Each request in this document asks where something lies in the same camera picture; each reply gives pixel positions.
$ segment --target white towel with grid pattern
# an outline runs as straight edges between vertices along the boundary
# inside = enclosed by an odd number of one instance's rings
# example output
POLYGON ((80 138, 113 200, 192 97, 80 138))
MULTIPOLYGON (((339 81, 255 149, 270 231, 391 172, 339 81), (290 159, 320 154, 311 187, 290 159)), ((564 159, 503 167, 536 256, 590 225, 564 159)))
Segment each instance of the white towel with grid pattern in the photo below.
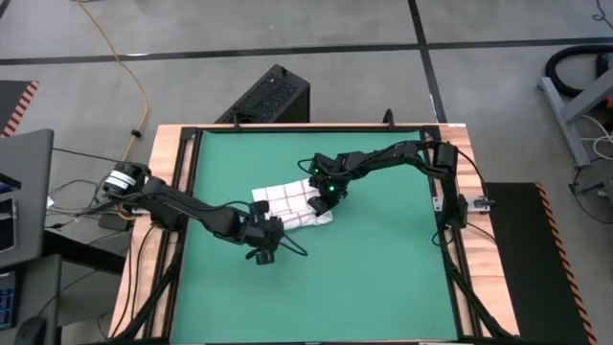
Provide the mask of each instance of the white towel with grid pattern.
POLYGON ((281 218, 285 230, 322 225, 332 221, 331 211, 315 217, 315 210, 308 206, 307 201, 311 197, 319 196, 317 189, 308 185, 308 179, 258 188, 251 193, 254 201, 268 201, 270 210, 266 216, 281 218))

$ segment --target green mat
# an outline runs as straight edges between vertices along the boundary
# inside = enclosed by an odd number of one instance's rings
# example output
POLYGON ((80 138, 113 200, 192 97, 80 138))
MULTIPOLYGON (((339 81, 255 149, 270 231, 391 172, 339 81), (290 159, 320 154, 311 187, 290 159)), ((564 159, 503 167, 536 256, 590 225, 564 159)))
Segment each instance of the green mat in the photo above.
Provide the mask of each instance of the green mat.
MULTIPOLYGON (((419 135, 205 132, 194 196, 251 201, 255 188, 307 178, 296 162, 316 151, 407 139, 419 135)), ((456 339, 427 178, 409 166, 372 172, 332 212, 329 224, 288 231, 307 258, 280 248, 265 266, 193 221, 172 343, 456 339)))

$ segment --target black stand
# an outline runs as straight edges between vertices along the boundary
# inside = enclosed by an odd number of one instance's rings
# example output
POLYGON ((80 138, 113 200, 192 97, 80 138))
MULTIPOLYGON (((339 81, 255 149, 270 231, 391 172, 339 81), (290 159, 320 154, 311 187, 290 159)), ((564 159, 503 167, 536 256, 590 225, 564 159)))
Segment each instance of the black stand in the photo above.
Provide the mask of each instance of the black stand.
POLYGON ((61 235, 46 231, 44 233, 43 257, 58 254, 62 260, 94 269, 122 275, 125 258, 105 250, 67 239, 61 235))

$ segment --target yellow cable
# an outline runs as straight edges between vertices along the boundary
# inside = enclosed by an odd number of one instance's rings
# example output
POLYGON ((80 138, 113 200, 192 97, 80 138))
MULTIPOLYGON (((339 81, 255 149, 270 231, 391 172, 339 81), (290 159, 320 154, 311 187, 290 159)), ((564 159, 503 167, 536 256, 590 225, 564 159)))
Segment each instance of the yellow cable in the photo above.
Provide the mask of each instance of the yellow cable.
MULTIPOLYGON (((92 13, 90 13, 89 10, 82 4, 81 0, 77 0, 77 4, 79 4, 81 9, 85 12, 85 14, 87 14, 89 19, 91 19, 92 23, 94 23, 96 28, 98 28, 98 31, 100 32, 100 34, 106 41, 106 44, 108 44, 108 47, 111 49, 111 52, 113 52, 113 57, 115 57, 115 61, 117 61, 117 63, 119 63, 120 66, 124 67, 125 71, 134 79, 134 81, 138 85, 138 88, 141 90, 141 94, 143 95, 143 101, 145 101, 145 108, 143 109, 143 116, 141 117, 141 122, 136 127, 136 130, 140 131, 141 128, 143 127, 143 124, 147 120, 147 116, 149 114, 149 99, 147 98, 147 93, 145 92, 145 88, 143 87, 141 82, 138 80, 138 78, 136 78, 136 75, 134 75, 134 73, 121 61, 121 59, 119 58, 119 55, 117 54, 117 51, 115 51, 115 47, 113 46, 113 43, 111 43, 110 39, 108 39, 108 36, 104 32, 100 24, 98 24, 96 19, 94 19, 94 16, 92 15, 92 13)), ((134 144, 135 138, 136 137, 134 135, 131 135, 130 141, 128 142, 127 147, 125 147, 124 158, 122 160, 125 161, 127 159, 127 156, 129 155, 130 150, 132 149, 132 145, 134 144)), ((131 217, 125 216, 119 209, 119 205, 115 205, 115 210, 117 211, 117 215, 121 217, 123 220, 132 221, 136 219, 134 217, 131 218, 131 217)))

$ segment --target black box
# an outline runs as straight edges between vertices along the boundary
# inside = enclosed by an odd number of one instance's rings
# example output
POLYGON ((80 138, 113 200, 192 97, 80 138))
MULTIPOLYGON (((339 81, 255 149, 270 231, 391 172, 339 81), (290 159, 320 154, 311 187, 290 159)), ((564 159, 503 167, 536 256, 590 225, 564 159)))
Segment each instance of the black box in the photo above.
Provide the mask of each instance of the black box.
POLYGON ((216 124, 308 123, 310 83, 275 64, 216 124))

